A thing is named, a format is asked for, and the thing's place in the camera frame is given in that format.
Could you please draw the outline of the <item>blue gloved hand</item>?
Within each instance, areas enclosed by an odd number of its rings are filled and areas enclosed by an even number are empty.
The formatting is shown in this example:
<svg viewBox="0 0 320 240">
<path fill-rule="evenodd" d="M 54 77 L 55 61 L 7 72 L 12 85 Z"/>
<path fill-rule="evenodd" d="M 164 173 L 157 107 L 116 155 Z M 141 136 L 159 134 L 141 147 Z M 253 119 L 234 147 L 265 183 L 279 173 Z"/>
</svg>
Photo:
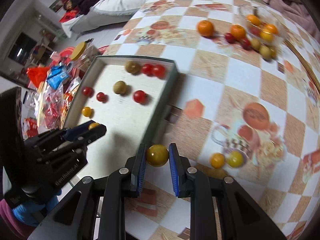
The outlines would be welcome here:
<svg viewBox="0 0 320 240">
<path fill-rule="evenodd" d="M 54 207 L 58 204 L 57 196 L 52 197 L 46 204 L 36 204 L 34 202 L 25 202 L 16 208 L 12 209 L 14 217 L 21 223 L 37 227 L 39 221 L 34 217 L 35 213 L 44 210 L 44 217 L 50 213 Z"/>
</svg>

